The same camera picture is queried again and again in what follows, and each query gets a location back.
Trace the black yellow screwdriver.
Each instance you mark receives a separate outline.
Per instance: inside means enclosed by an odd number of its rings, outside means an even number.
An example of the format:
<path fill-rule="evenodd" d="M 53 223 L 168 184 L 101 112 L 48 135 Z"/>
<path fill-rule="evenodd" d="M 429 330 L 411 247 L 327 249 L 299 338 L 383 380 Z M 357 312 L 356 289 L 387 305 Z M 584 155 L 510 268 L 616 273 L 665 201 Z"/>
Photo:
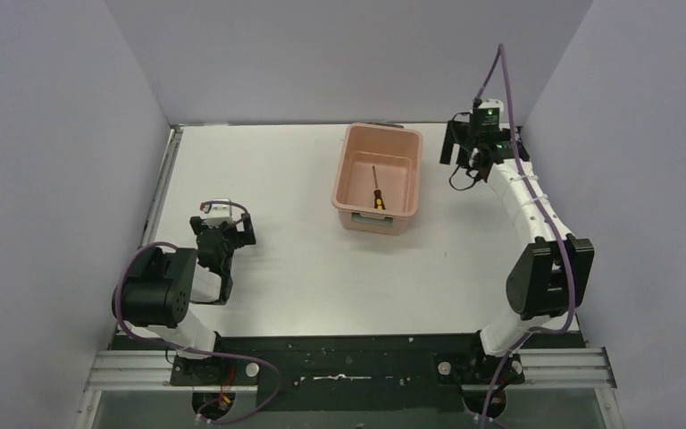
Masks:
<path fill-rule="evenodd" d="M 381 187 L 379 186 L 376 166 L 372 166 L 372 178 L 373 178 L 373 207 L 377 210 L 385 210 L 384 199 L 381 192 Z"/>

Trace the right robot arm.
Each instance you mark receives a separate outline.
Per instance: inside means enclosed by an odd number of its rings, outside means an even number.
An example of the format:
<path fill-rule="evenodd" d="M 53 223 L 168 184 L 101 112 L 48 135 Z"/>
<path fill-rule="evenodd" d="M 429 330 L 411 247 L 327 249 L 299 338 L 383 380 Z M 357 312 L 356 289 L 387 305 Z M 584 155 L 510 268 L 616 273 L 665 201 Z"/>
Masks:
<path fill-rule="evenodd" d="M 511 354 L 534 333 L 565 332 L 584 299 L 595 249 L 564 225 L 522 142 L 497 123 L 450 120 L 440 163 L 456 163 L 504 204 L 522 250 L 506 278 L 507 305 L 478 331 L 469 367 L 480 383 L 515 375 Z"/>

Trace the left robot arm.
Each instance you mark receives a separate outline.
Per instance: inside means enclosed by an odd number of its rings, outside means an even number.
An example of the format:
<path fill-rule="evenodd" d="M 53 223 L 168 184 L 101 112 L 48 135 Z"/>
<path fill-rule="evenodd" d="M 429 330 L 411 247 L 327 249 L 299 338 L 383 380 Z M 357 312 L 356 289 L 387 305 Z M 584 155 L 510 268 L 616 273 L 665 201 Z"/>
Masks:
<path fill-rule="evenodd" d="M 235 252 L 256 243 L 251 216 L 193 216 L 193 248 L 163 251 L 163 243 L 141 248 L 115 288 L 112 311 L 118 323 L 144 328 L 176 354 L 175 374 L 202 383 L 224 383 L 233 364 L 220 357 L 221 336 L 190 311 L 192 304 L 222 306 L 233 288 Z"/>

